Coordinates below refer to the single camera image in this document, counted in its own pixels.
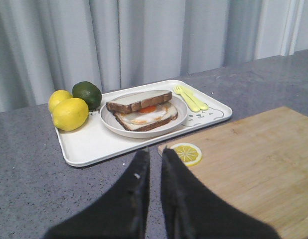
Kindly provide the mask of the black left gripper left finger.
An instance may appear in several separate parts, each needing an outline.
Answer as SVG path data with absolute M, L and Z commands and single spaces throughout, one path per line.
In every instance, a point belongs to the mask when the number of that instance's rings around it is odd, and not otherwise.
M 50 228 L 46 239 L 143 239 L 150 199 L 150 154 L 138 151 L 96 202 Z

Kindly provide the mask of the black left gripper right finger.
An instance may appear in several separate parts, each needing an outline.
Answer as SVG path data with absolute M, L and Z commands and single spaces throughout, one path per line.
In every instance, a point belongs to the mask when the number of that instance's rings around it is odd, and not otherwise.
M 169 239 L 278 239 L 278 233 L 232 207 L 205 187 L 181 162 L 164 149 L 161 203 Z

